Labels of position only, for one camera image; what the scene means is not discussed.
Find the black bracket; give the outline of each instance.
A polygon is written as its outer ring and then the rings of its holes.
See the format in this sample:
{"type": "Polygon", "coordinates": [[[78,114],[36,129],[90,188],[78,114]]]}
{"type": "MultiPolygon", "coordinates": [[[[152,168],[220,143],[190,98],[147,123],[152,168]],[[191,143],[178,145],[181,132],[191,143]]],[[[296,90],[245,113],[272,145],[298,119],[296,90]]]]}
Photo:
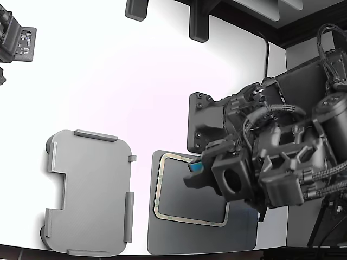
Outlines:
{"type": "Polygon", "coordinates": [[[147,17],[148,0],[127,0],[125,16],[142,22],[147,17]]]}
{"type": "MultiPolygon", "coordinates": [[[[125,16],[143,21],[147,17],[149,0],[127,0],[125,16]]],[[[209,35],[209,14],[222,0],[192,0],[190,3],[189,37],[206,42],[209,35]]]]}
{"type": "Polygon", "coordinates": [[[209,36],[209,14],[221,0],[193,0],[190,6],[189,37],[206,42],[209,36]]]}

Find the black cable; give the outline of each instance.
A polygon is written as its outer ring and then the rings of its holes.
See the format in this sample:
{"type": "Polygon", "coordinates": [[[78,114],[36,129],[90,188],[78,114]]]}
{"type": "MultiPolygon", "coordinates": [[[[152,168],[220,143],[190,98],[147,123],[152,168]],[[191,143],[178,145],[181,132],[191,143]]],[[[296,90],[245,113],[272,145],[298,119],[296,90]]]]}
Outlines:
{"type": "Polygon", "coordinates": [[[318,48],[318,52],[319,52],[319,57],[320,60],[323,63],[323,68],[324,68],[324,72],[326,74],[327,77],[327,83],[326,83],[326,94],[328,93],[328,90],[330,88],[330,85],[333,81],[335,82],[340,82],[340,76],[338,74],[338,72],[336,71],[336,69],[332,66],[332,64],[330,64],[330,62],[328,61],[324,49],[322,47],[322,35],[324,32],[328,31],[328,30],[332,30],[335,31],[339,34],[341,34],[344,39],[347,42],[347,33],[342,30],[340,27],[334,25],[334,24],[323,24],[317,33],[317,48],[318,48]]]}
{"type": "Polygon", "coordinates": [[[327,195],[331,195],[333,193],[339,192],[339,191],[344,191],[347,189],[347,181],[341,181],[339,183],[335,183],[333,185],[330,185],[325,188],[321,188],[317,191],[317,197],[322,198],[327,195]]]}
{"type": "Polygon", "coordinates": [[[265,56],[265,77],[268,75],[269,70],[269,55],[270,55],[270,44],[269,41],[265,38],[264,34],[258,31],[258,34],[264,39],[266,43],[266,56],[265,56]]]}
{"type": "Polygon", "coordinates": [[[322,170],[319,172],[315,172],[312,176],[313,181],[321,180],[321,179],[326,179],[328,177],[331,177],[333,175],[337,175],[343,171],[347,170],[347,161],[333,167],[327,170],[322,170]]]}
{"type": "Polygon", "coordinates": [[[252,125],[256,123],[259,119],[261,119],[264,115],[266,115],[267,113],[275,112],[275,111],[296,113],[302,116],[306,115],[306,112],[302,108],[293,106],[293,105],[284,105],[284,104],[261,107],[253,111],[252,113],[250,113],[242,124],[241,136],[244,142],[246,143],[248,151],[251,155],[253,153],[253,148],[247,138],[247,133],[251,129],[252,125]]]}
{"type": "Polygon", "coordinates": [[[331,230],[329,230],[329,232],[323,237],[322,241],[320,241],[318,247],[317,247],[317,251],[316,251],[316,260],[319,260],[319,250],[322,247],[323,243],[325,242],[325,240],[327,239],[327,237],[333,233],[333,231],[347,218],[347,215],[345,215],[335,226],[332,227],[331,230]]]}

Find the power cord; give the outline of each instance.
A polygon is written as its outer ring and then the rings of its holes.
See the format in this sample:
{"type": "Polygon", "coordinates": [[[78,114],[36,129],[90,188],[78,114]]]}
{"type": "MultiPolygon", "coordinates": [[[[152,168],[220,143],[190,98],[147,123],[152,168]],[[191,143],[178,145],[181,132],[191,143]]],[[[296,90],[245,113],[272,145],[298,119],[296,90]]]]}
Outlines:
{"type": "Polygon", "coordinates": [[[266,57],[265,57],[265,77],[268,75],[269,70],[269,55],[270,55],[270,44],[269,41],[265,38],[264,34],[258,31],[258,34],[264,39],[266,43],[266,57]]]}

